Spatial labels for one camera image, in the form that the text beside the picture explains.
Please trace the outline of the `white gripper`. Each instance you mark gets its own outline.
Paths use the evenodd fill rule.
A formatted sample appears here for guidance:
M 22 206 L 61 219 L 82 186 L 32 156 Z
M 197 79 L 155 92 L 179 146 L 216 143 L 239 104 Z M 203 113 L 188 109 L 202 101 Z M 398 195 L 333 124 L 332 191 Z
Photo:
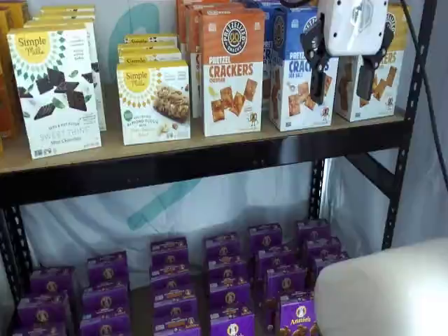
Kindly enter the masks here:
M 394 38 L 386 22 L 388 1 L 319 1 L 316 21 L 300 35 L 304 56 L 311 68 L 310 97 L 322 104 L 326 65 L 331 56 L 361 55 L 356 94 L 369 99 L 375 71 Z

